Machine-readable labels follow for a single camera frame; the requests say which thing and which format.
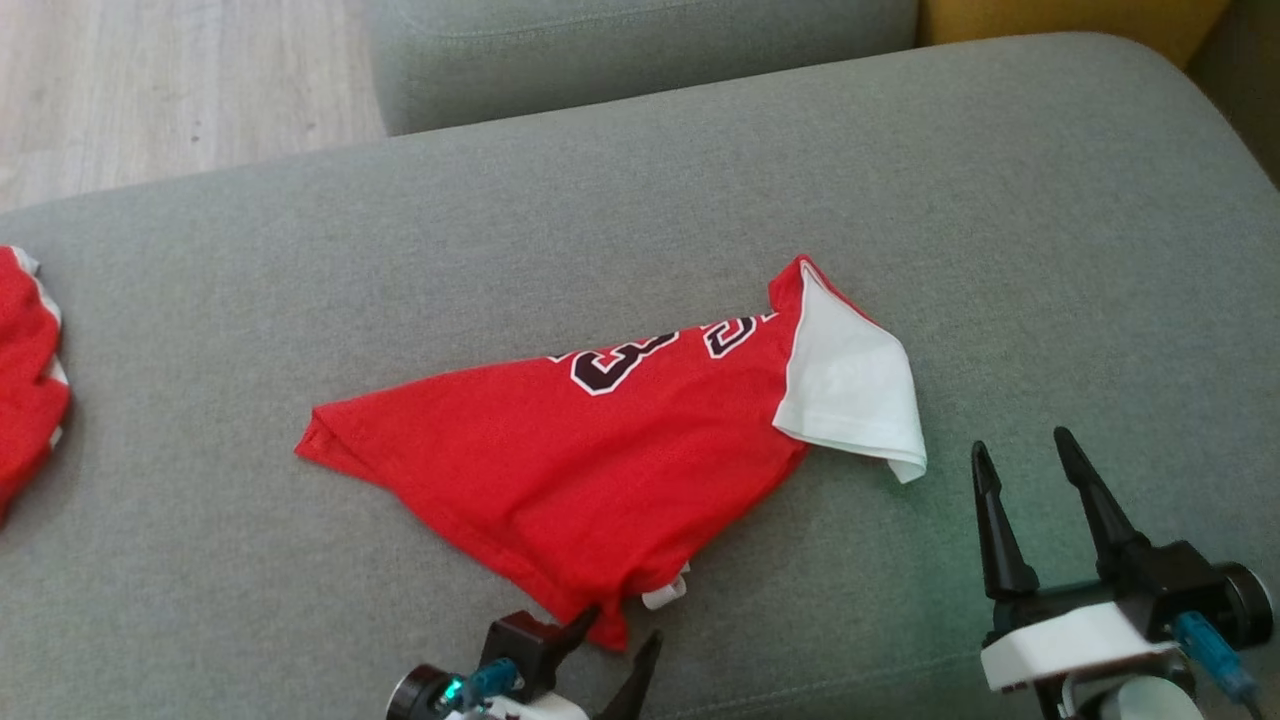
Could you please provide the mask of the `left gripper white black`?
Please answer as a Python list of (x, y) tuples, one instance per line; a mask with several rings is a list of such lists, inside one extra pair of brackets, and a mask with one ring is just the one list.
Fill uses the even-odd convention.
[[(389, 719), (480, 719), (498, 700), (530, 702), (556, 688), (559, 665), (588, 638), (600, 615), (591, 605), (564, 626), (513, 612), (488, 629), (475, 670), (458, 674), (421, 664), (407, 673), (388, 702)], [(599, 720), (640, 719), (664, 633), (654, 630), (636, 652), (631, 673)]]

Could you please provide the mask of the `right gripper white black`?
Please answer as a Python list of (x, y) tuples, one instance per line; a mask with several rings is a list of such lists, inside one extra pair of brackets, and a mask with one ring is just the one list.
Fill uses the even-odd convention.
[(1185, 541), (1151, 546), (1075, 436), (1055, 427), (1053, 442), (1065, 477), (1080, 496), (1102, 580), (1034, 594), (1039, 578), (1023, 557), (989, 451), (977, 441), (972, 480), (986, 596), (1019, 598), (1011, 603), (1007, 632), (980, 651), (988, 688), (1010, 692), (1170, 655), (1180, 647), (1178, 620), (1189, 612), (1203, 618), (1231, 650), (1271, 641), (1274, 597), (1251, 569), (1212, 564)]

